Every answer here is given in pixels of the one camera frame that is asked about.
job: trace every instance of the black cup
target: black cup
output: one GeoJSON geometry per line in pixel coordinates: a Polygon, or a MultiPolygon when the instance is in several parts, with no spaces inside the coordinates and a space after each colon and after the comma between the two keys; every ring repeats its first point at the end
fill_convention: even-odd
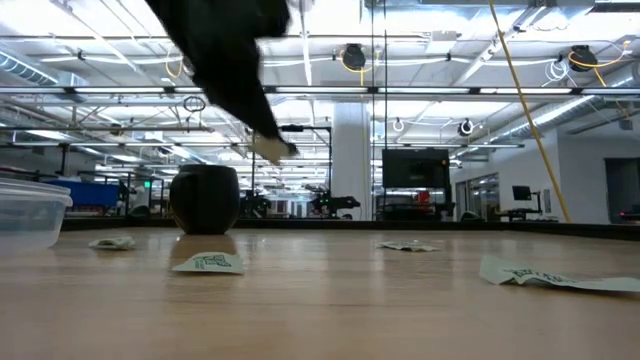
{"type": "Polygon", "coordinates": [[[171,182],[174,219],[187,234],[221,235],[240,210],[236,170],[217,165],[185,165],[171,182]]]}

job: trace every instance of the torn paper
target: torn paper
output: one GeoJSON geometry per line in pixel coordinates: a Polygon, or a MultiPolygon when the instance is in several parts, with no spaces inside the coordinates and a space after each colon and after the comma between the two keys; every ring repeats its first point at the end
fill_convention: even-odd
{"type": "Polygon", "coordinates": [[[585,290],[640,292],[639,279],[606,278],[580,281],[562,275],[536,271],[526,265],[512,263],[492,255],[485,255],[482,258],[480,277],[496,285],[510,282],[520,285],[544,283],[585,290]]]}
{"type": "Polygon", "coordinates": [[[240,255],[204,252],[193,255],[183,264],[174,266],[172,270],[244,274],[244,265],[240,255]]]}
{"type": "Polygon", "coordinates": [[[136,244],[130,236],[112,239],[100,239],[89,243],[89,247],[101,250],[131,250],[136,244]]]}
{"type": "Polygon", "coordinates": [[[397,242],[397,241],[386,241],[380,243],[380,246],[383,248],[394,249],[394,250],[402,250],[402,251],[438,251],[437,247],[424,245],[419,243],[418,241],[408,241],[408,242],[397,242]]]}

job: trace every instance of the wooden table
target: wooden table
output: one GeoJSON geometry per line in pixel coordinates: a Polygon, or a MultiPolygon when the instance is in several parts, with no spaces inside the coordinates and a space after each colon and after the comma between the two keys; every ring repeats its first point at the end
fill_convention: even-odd
{"type": "Polygon", "coordinates": [[[483,254],[640,277],[640,243],[509,232],[72,232],[0,259],[0,359],[636,359],[640,297],[496,286],[483,254]],[[129,252],[91,240],[131,235],[129,252]],[[407,253],[384,240],[441,248],[407,253]],[[201,251],[246,274],[185,275],[201,251]]]}

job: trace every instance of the paper wrapper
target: paper wrapper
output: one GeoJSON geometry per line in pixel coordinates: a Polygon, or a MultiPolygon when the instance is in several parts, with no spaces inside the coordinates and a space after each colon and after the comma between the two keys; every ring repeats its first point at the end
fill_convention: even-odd
{"type": "Polygon", "coordinates": [[[429,251],[438,251],[437,247],[421,244],[418,241],[407,241],[407,242],[397,242],[397,241],[386,241],[380,243],[380,247],[394,250],[402,250],[402,251],[413,251],[413,252],[429,252],[429,251]]]}
{"type": "Polygon", "coordinates": [[[244,274],[244,265],[240,255],[230,255],[220,252],[204,252],[193,255],[183,264],[174,266],[172,270],[244,274]]]}
{"type": "Polygon", "coordinates": [[[492,255],[486,255],[482,258],[480,277],[496,285],[543,283],[584,290],[640,292],[639,279],[605,278],[580,281],[562,275],[536,271],[526,265],[502,260],[492,255]]]}
{"type": "Polygon", "coordinates": [[[89,243],[89,247],[100,250],[131,250],[136,242],[130,236],[100,239],[89,243]]]}

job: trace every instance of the computer monitor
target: computer monitor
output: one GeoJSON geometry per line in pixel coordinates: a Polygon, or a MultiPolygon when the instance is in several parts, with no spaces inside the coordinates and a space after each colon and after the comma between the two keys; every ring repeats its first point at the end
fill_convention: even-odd
{"type": "Polygon", "coordinates": [[[449,186],[449,152],[440,149],[382,151],[385,188],[445,188],[449,186]]]}
{"type": "Polygon", "coordinates": [[[513,186],[513,200],[531,201],[531,188],[528,186],[513,186]]]}

